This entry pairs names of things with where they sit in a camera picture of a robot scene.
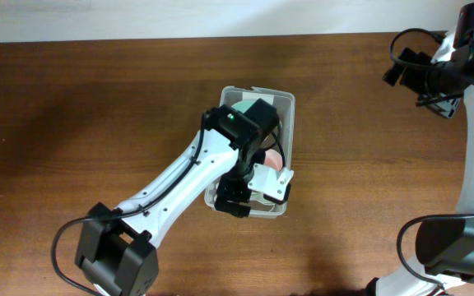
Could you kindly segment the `pink cup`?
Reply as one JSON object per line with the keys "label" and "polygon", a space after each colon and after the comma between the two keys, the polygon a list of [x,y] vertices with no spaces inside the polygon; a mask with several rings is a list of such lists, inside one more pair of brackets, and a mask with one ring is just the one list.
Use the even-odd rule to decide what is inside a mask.
{"label": "pink cup", "polygon": [[263,163],[265,166],[281,171],[284,167],[282,156],[276,150],[270,149],[265,152],[265,160]]}

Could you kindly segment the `green bowl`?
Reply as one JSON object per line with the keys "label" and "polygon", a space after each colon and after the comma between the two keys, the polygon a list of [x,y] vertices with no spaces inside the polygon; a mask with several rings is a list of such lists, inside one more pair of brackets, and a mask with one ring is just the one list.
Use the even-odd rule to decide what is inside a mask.
{"label": "green bowl", "polygon": [[245,113],[253,104],[255,100],[241,100],[231,105],[231,107],[241,113]]}

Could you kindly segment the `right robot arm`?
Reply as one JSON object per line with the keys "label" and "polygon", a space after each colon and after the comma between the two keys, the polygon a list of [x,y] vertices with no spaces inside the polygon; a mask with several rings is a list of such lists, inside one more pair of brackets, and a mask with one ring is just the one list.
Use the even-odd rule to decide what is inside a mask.
{"label": "right robot arm", "polygon": [[453,287],[474,284],[474,2],[461,8],[454,29],[426,34],[439,44],[435,55],[409,48],[392,54],[383,80],[412,90],[416,106],[441,118],[452,118],[459,105],[465,106],[462,190],[454,213],[424,215],[401,227],[396,241],[401,265],[371,280],[367,295],[445,295]]}

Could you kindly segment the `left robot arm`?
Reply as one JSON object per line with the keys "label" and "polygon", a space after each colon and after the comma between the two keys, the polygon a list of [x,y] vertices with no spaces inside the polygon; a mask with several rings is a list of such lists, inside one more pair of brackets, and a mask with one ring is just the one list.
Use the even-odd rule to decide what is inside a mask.
{"label": "left robot arm", "polygon": [[287,202],[288,168],[264,164],[264,140],[280,122],[277,110],[257,99],[244,112],[228,105],[202,115],[191,146],[135,196],[110,209],[94,205],[82,225],[75,264],[93,294],[143,295],[159,273],[157,248],[172,224],[209,186],[216,210],[249,216],[253,193],[275,205]]}

